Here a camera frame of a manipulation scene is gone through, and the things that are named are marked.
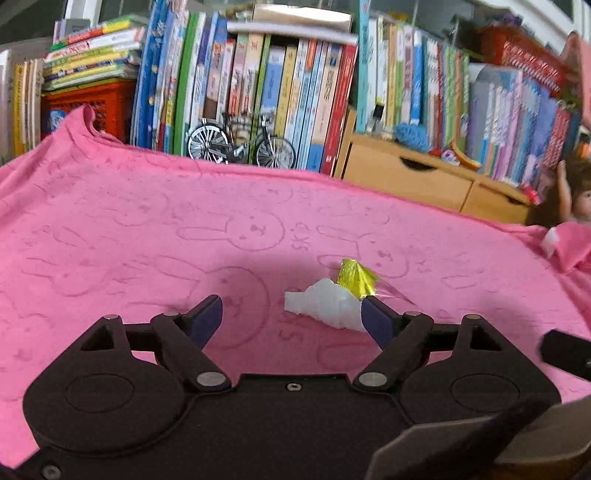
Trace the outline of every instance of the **child's hair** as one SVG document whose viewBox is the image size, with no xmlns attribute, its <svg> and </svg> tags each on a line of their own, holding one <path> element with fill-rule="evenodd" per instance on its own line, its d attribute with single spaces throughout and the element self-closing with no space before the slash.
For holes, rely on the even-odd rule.
<svg viewBox="0 0 591 480">
<path fill-rule="evenodd" d="M 591 190 L 591 161 L 574 155 L 566 158 L 566 180 L 569 182 L 572 206 L 583 192 Z M 551 228 L 560 223 L 558 215 L 558 186 L 554 184 L 545 200 L 533 207 L 526 225 L 541 225 Z"/>
</svg>

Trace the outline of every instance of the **bicycle wheel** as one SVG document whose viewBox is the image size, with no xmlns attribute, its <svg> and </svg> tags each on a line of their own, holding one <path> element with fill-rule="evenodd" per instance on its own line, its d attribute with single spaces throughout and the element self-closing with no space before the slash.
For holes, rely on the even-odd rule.
<svg viewBox="0 0 591 480">
<path fill-rule="evenodd" d="M 218 146 L 222 144 L 230 146 L 226 134 L 217 125 L 205 124 L 196 128 L 191 134 L 187 143 L 187 150 L 189 151 L 189 157 L 193 160 L 203 159 L 215 163 L 228 163 L 227 158 L 217 153 L 226 152 L 227 148 Z"/>
<path fill-rule="evenodd" d="M 296 166 L 296 151 L 283 137 L 271 135 L 269 142 L 265 139 L 256 145 L 256 164 L 265 168 L 285 168 L 290 170 Z"/>
</svg>

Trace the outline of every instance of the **drawer handle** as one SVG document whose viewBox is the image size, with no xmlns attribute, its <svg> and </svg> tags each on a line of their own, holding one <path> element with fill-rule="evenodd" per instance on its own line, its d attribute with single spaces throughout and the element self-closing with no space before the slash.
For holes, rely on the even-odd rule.
<svg viewBox="0 0 591 480">
<path fill-rule="evenodd" d="M 423 163 L 419 163 L 418 161 L 410 160 L 409 158 L 400 157 L 400 160 L 406 168 L 410 168 L 414 171 L 433 171 L 437 170 L 435 167 L 430 167 L 429 165 L 425 165 Z"/>
</svg>

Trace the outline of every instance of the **wooden cabinet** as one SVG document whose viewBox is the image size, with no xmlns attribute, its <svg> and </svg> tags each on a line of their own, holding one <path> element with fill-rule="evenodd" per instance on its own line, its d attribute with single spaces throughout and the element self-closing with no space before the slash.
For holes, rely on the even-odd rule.
<svg viewBox="0 0 591 480">
<path fill-rule="evenodd" d="M 530 203 L 510 185 L 391 141 L 355 134 L 354 124 L 350 109 L 336 178 L 485 220 L 525 221 Z"/>
</svg>

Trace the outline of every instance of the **red book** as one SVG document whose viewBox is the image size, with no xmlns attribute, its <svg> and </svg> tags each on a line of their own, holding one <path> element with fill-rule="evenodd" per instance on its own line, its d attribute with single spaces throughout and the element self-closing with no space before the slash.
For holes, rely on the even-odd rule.
<svg viewBox="0 0 591 480">
<path fill-rule="evenodd" d="M 443 145 L 443 50 L 441 44 L 437 44 L 437 77 L 439 78 L 439 92 L 435 102 L 435 116 L 436 116 L 436 147 L 444 148 Z"/>
<path fill-rule="evenodd" d="M 340 137 L 345 126 L 349 91 L 351 90 L 351 80 L 353 80 L 355 59 L 357 58 L 357 45 L 345 45 L 341 58 L 341 67 L 336 80 L 335 101 L 333 102 L 333 110 L 320 166 L 320 173 L 325 175 L 332 175 L 333 166 L 339 154 Z"/>
</svg>

